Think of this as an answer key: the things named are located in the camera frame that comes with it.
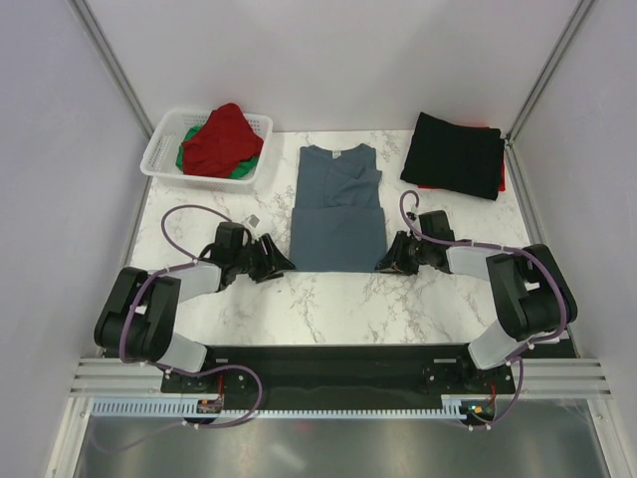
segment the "red cloth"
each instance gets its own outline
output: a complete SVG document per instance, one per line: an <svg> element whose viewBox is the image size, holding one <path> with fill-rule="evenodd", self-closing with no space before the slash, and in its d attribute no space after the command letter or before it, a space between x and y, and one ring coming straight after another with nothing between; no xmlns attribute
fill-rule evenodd
<svg viewBox="0 0 637 478"><path fill-rule="evenodd" d="M440 189L440 188L436 186L425 186L425 185L419 184L418 189ZM505 162L504 161L502 161L502 182L500 183L498 190L500 192L507 190L507 186L505 185Z"/></svg>
<svg viewBox="0 0 637 478"><path fill-rule="evenodd" d="M212 112L182 146L184 174L228 177L241 161L261 153L263 140L252 131L241 109L229 103Z"/></svg>

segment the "robotic hand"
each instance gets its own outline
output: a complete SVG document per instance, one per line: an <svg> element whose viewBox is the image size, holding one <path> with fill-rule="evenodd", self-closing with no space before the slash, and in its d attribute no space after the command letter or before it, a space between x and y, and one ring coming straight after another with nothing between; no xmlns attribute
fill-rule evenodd
<svg viewBox="0 0 637 478"><path fill-rule="evenodd" d="M423 234L454 242L445 211L418 216ZM524 248L548 270L566 305L566 322L577 317L575 300L555 260L543 244ZM446 274L465 274L490 281L498 319L477 339L467 344L457 359L461 378L469 379L506 363L533 338L557 330L560 314L557 297L546 277L523 256L481 247L446 246L398 232L376 271L413 275L428 265Z"/></svg>
<svg viewBox="0 0 637 478"><path fill-rule="evenodd" d="M256 283L283 276L295 266L277 249L269 234L257 239L243 225L222 222L215 241L207 245L193 267L156 278L137 307L125 341L125 355L195 372L202 369L208 349L173 332L177 305L202 294L221 292L239 274ZM95 342L116 353L133 299L148 272L125 267L117 276L98 324Z"/></svg>

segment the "plastic basket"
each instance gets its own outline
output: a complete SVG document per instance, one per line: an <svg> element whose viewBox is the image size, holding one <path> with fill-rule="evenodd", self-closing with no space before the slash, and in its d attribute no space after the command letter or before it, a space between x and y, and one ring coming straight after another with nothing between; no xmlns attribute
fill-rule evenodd
<svg viewBox="0 0 637 478"><path fill-rule="evenodd" d="M241 179L192 176L184 174L175 165L179 145L188 130L193 126L205 124L210 113L210 111L172 110L164 115L143 154L139 167L141 172L182 187L244 194L251 192L264 169L268 167L266 164L268 145L272 136L272 120L268 117L244 114L252 130L263 139L263 148L257 165Z"/></svg>

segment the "folded black clothing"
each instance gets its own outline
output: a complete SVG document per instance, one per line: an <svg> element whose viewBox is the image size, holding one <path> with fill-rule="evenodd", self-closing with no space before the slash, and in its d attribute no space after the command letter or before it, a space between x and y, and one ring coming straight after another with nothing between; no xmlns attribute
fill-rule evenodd
<svg viewBox="0 0 637 478"><path fill-rule="evenodd" d="M421 113L400 178L496 200L505 154L500 135L496 128L460 126Z"/></svg>

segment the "marble surface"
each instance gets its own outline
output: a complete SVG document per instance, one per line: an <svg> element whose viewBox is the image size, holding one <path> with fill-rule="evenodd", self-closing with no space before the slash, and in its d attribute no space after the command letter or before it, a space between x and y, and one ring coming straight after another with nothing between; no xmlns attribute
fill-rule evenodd
<svg viewBox="0 0 637 478"><path fill-rule="evenodd" d="M413 186L398 176L410 139L411 131L274 133L267 157L271 175L250 195L178 188L153 179L131 265L157 269L186 262L163 239L160 220L170 207L187 203L217 208L238 222L256 214L259 232L270 232L288 255L299 148L309 144L348 149L364 142L376 148L390 244L396 231L405 229L398 198ZM508 177L507 191L496 202L442 190L419 190L419 195L419 212L446 210L457 238L529 244ZM198 253L214 239L217 223L203 211L180 211L169 220L168 231ZM422 267L412 277L287 273L260 285L242 276L222 293L181 304L175 331L211 345L439 344L470 341L495 319L487 282Z"/></svg>

